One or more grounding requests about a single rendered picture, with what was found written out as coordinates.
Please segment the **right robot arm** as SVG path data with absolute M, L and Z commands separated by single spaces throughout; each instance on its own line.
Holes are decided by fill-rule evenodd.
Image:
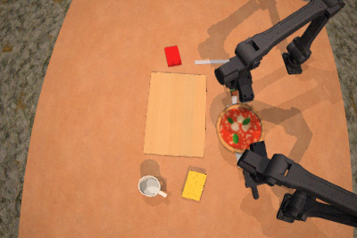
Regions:
M 342 0 L 311 0 L 273 27 L 240 42 L 235 49 L 236 56 L 214 71 L 216 79 L 223 86 L 231 81 L 232 87 L 237 86 L 239 102 L 249 103 L 254 98 L 253 88 L 249 82 L 253 78 L 250 70 L 259 67 L 262 57 L 268 54 L 275 45 L 311 21 L 303 35 L 295 37 L 286 47 L 288 53 L 282 54 L 287 73 L 289 75 L 301 74 L 303 72 L 301 65 L 311 56 L 310 48 L 313 40 L 328 20 L 345 5 L 346 3 Z

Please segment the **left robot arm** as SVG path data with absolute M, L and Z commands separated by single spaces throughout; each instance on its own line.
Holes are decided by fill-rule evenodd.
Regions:
M 264 141 L 251 143 L 249 147 L 237 166 L 249 172 L 250 177 L 256 176 L 257 172 L 258 179 L 266 185 L 295 189 L 294 194 L 285 193 L 277 219 L 294 223 L 295 220 L 305 222 L 308 217 L 319 217 L 357 227 L 357 194 L 313 175 L 284 154 L 275 153 L 269 159 Z M 289 173 L 284 176 L 286 169 Z

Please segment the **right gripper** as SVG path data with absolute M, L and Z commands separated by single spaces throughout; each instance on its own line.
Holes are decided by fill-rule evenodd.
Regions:
M 231 83 L 229 82 L 228 84 L 226 84 L 226 88 L 228 88 L 231 91 L 234 91 L 234 90 L 238 90 L 237 89 L 237 86 L 233 86 L 231 85 Z

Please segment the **light wooden cutting board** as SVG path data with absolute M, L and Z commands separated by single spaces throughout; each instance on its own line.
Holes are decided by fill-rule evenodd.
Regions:
M 206 76 L 152 72 L 144 154 L 204 157 Z

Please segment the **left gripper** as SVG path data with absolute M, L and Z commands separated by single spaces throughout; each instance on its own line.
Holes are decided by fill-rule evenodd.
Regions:
M 250 177 L 250 173 L 247 172 L 246 170 L 243 170 L 243 174 L 245 176 L 245 187 L 246 188 L 265 184 L 258 179 L 257 174 L 256 174 L 256 176 Z M 262 182 L 262 183 L 260 184 L 260 182 Z

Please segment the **pizza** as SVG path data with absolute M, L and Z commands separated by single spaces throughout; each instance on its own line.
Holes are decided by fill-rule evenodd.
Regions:
M 216 123 L 216 133 L 221 144 L 228 150 L 243 153 L 249 144 L 260 142 L 265 125 L 260 113 L 245 104 L 233 104 L 224 109 Z

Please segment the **yellow cheese wedge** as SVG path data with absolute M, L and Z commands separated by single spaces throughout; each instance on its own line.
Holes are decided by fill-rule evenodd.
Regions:
M 206 176 L 205 174 L 189 170 L 182 197 L 199 201 Z

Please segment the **red rectangular block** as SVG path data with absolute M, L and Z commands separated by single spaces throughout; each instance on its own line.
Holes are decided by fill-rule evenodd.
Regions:
M 166 53 L 166 58 L 168 62 L 168 67 L 181 65 L 181 60 L 179 56 L 178 46 L 171 46 L 164 48 Z

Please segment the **grey mug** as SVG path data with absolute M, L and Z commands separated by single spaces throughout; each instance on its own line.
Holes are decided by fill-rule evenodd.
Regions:
M 160 182 L 158 180 L 157 180 L 158 181 L 157 182 L 156 180 L 157 180 L 157 178 L 155 178 L 154 176 L 143 176 L 138 182 L 139 191 L 143 195 L 148 196 L 148 197 L 154 197 L 158 194 L 160 194 L 163 197 L 166 197 L 167 194 L 161 191 Z M 158 192 L 158 190 L 159 190 L 159 192 Z M 153 194 L 156 194 L 156 195 L 153 195 Z

